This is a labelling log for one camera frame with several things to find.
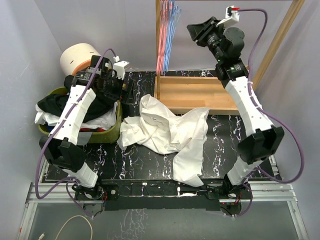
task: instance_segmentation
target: black table surface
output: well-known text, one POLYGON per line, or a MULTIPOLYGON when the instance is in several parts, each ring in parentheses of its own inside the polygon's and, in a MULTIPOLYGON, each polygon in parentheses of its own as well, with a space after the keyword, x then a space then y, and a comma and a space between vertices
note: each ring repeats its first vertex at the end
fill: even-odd
MULTIPOLYGON (((213 70, 170 71, 167 76, 214 77, 213 70)), ((153 71, 127 72, 126 77, 135 79, 134 105, 123 106, 123 115, 139 116, 142 96, 153 96, 155 88, 153 71)), ((222 179, 237 160, 237 144, 245 137, 245 127, 240 116, 209 115, 207 118, 207 141, 203 145, 203 179, 222 179)), ((86 163, 102 180, 169 180, 173 178, 173 159, 176 153, 160 155, 139 144, 121 150, 117 143, 87 144, 86 163)), ((273 176, 270 162, 260 165, 273 176)), ((64 171, 50 165, 43 182, 60 180, 67 176, 64 171)), ((256 171, 251 178, 266 179, 256 171)))

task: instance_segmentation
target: wooden frame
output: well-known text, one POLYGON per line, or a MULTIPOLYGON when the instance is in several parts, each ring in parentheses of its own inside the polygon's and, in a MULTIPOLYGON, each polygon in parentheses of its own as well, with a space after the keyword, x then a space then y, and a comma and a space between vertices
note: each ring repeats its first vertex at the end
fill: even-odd
MULTIPOLYGON (((284 40, 305 0, 293 0, 253 78, 256 89, 284 40)), ((156 54, 158 57, 161 0, 155 0, 156 54)), ((184 114, 193 108, 210 108, 210 114, 238 115, 238 109, 216 77, 156 76, 154 97, 173 113, 184 114)))

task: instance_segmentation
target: white cylindrical container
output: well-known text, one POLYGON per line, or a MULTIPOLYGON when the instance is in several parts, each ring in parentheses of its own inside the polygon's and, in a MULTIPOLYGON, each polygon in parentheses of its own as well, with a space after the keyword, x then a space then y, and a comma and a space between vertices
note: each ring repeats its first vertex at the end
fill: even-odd
POLYGON ((62 53, 60 66, 66 76, 74 76, 78 71, 90 66, 92 55, 100 56, 100 53, 90 44, 73 45, 62 53))

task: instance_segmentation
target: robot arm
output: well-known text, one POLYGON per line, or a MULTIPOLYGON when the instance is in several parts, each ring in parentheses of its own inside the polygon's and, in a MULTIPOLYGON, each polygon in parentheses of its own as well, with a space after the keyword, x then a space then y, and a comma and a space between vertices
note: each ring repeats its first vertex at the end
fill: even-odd
MULTIPOLYGON (((128 66, 127 61, 119 61, 113 64, 110 69, 109 59, 103 58, 101 65, 96 73, 94 68, 100 56, 93 55, 90 67, 84 71, 79 71, 73 78, 70 88, 68 101, 63 109, 58 124, 50 132, 53 134, 63 120, 63 126, 53 136, 44 155, 47 161, 69 175, 76 177, 84 192, 91 195, 97 195, 96 183, 98 176, 85 163, 86 154, 82 148, 77 146, 78 134, 81 124, 85 118, 87 110, 94 101, 97 92, 102 92, 111 101, 119 100, 124 104, 134 103, 132 79, 125 79, 125 69, 128 66), (93 82, 88 90, 86 90, 83 98, 77 102, 79 96, 85 91, 89 79, 93 76, 93 82), (74 109, 68 117, 66 117, 70 108, 75 104, 74 109)), ((39 144, 43 148, 49 137, 43 136, 39 144)))
POLYGON ((234 100, 245 126, 246 138, 237 145, 239 156, 218 189, 222 195, 241 191, 248 175, 276 152, 284 136, 283 128, 275 127, 253 105, 251 98, 261 107, 254 92, 249 95, 249 74, 240 58, 245 34, 239 28, 229 27, 239 21, 238 9, 227 7, 224 20, 211 17, 204 23, 187 26, 191 39, 198 46, 208 47, 217 60, 217 77, 234 100))

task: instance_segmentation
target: cable connector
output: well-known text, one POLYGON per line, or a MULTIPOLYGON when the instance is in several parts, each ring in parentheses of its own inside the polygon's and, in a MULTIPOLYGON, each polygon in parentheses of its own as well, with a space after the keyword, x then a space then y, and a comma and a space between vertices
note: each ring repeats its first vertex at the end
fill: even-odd
POLYGON ((115 63, 119 62, 120 61, 120 57, 117 55, 117 56, 114 56, 113 57, 113 60, 115 63))
POLYGON ((43 238, 44 238, 44 236, 45 236, 45 233, 42 233, 42 234, 40 235, 40 237, 39 237, 39 239, 38 239, 38 240, 43 239, 43 238))

